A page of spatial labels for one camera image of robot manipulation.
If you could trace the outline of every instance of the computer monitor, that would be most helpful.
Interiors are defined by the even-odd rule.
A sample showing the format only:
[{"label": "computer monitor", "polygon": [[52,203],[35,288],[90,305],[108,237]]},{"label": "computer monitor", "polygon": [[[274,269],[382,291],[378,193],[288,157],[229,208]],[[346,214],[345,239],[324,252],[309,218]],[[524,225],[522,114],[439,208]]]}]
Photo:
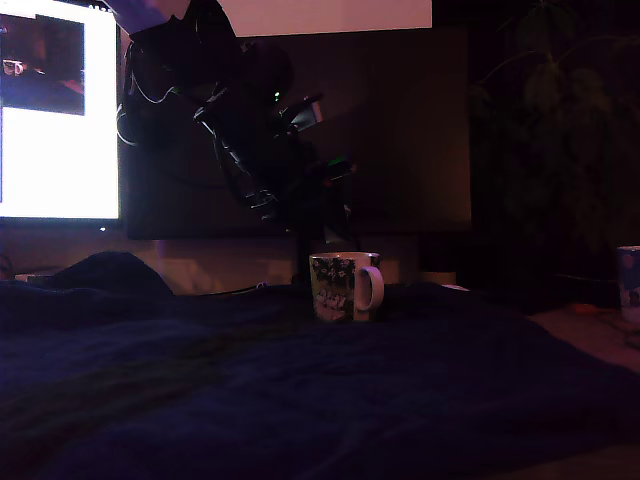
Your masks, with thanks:
[{"label": "computer monitor", "polygon": [[98,2],[0,0],[0,219],[120,216],[118,30]]},{"label": "computer monitor", "polygon": [[[283,35],[295,70],[280,105],[324,93],[324,121],[301,132],[322,159],[348,155],[354,233],[458,231],[471,224],[464,28]],[[151,89],[162,96],[163,84]],[[136,239],[284,234],[225,187],[211,135],[177,95],[154,105],[162,148],[123,150],[127,233]]]}]

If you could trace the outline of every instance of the wall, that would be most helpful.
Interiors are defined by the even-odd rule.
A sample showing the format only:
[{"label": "wall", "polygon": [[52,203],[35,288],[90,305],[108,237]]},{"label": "wall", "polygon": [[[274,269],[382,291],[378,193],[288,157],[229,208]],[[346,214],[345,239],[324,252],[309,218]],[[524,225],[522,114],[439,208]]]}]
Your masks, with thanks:
[{"label": "wall", "polygon": [[[189,0],[155,0],[182,18]],[[220,0],[241,37],[431,27],[431,0]]]}]

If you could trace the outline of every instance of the black monitor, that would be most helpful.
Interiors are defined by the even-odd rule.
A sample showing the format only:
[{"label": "black monitor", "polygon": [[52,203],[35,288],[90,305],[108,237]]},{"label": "black monitor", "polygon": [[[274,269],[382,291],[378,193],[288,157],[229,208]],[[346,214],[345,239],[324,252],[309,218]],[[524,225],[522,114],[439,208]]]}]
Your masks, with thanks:
[{"label": "black monitor", "polygon": [[[323,122],[301,133],[322,158],[356,164],[347,198],[356,233],[450,231],[471,221],[464,28],[268,37],[291,57],[284,108],[324,93]],[[149,88],[153,91],[152,79]],[[163,85],[156,95],[161,96]],[[156,107],[152,154],[127,148],[127,231],[138,239],[283,235],[236,204],[193,106]]]}]

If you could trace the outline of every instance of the printed mug design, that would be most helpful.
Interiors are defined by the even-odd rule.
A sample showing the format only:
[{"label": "printed mug design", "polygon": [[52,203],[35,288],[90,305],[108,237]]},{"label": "printed mug design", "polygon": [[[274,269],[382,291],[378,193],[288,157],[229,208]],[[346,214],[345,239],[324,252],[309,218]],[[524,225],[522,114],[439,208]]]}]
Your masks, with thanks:
[{"label": "printed mug design", "polygon": [[311,261],[316,315],[326,322],[353,320],[356,262],[342,258]]}]

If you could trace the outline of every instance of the image on screen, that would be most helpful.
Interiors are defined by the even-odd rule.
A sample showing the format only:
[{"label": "image on screen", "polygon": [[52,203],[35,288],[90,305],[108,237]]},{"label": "image on screen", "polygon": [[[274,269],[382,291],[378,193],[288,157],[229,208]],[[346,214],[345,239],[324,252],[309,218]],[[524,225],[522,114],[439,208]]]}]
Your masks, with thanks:
[{"label": "image on screen", "polygon": [[84,25],[0,15],[5,107],[84,115]]},{"label": "image on screen", "polygon": [[76,3],[0,0],[0,219],[119,218],[117,28]]}]

